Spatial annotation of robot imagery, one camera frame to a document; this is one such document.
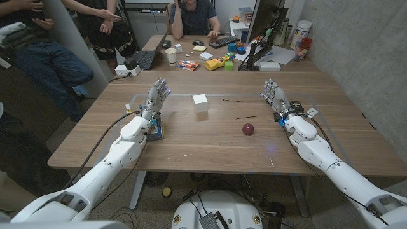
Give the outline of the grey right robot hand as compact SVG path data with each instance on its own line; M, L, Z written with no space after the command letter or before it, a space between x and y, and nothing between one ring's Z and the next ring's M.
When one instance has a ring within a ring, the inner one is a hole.
M263 88L265 92L260 93L260 95L272 106L272 109L275 112L279 113L284 118L294 112L287 95L274 80L269 79L266 81Z

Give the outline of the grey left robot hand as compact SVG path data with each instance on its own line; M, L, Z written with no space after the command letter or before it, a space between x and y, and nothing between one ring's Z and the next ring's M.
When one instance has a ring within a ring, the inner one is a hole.
M170 93L171 90L167 87L167 80L159 78L149 89L139 116L147 121L152 120L155 114L160 112L165 99Z

